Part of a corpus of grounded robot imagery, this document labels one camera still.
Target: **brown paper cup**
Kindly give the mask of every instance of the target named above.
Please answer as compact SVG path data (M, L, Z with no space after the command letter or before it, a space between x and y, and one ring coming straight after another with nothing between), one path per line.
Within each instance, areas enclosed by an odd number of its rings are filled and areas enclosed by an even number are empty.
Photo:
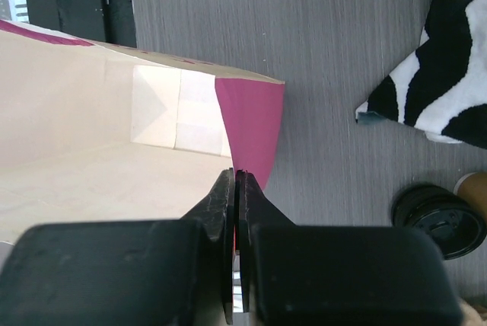
M454 193L481 213L487 221L487 172L474 172L462 177Z

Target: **folded cloth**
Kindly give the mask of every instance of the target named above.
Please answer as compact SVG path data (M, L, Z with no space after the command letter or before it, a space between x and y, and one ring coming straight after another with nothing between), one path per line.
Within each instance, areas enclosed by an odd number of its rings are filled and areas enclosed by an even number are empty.
M487 149L487 0L433 0L420 47L355 112Z

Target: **black and white cloth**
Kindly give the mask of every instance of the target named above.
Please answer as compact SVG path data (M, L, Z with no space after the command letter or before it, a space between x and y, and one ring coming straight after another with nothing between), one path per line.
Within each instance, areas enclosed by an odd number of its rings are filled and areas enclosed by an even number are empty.
M420 47L356 110L487 149L487 0L433 0Z

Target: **gray wooden surface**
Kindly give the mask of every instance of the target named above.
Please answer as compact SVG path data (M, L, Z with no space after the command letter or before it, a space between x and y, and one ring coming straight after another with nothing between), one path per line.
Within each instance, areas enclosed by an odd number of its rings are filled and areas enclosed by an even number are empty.
M413 181L453 188L487 152L440 145L354 109L418 45L430 0L133 0L138 45L286 80L268 197L297 223L389 225ZM446 263L462 296L485 299L487 244Z

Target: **open paper bag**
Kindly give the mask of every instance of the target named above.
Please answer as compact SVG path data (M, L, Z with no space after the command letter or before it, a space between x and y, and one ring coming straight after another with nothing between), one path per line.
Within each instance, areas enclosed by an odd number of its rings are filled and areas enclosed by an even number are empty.
M284 83L0 21L0 241L45 222L183 215L272 170Z

